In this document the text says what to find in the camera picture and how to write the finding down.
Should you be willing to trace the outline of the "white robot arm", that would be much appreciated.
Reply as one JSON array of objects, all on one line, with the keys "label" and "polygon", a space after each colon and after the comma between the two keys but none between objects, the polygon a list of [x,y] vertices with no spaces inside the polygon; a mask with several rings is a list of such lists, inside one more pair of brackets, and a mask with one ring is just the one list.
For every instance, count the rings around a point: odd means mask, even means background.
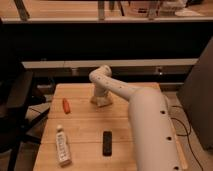
[{"label": "white robot arm", "polygon": [[94,84],[91,100],[97,105],[97,98],[107,97],[109,91],[129,102],[137,171],[183,171],[169,117],[169,100],[159,89],[116,80],[107,65],[93,70],[89,80]]}]

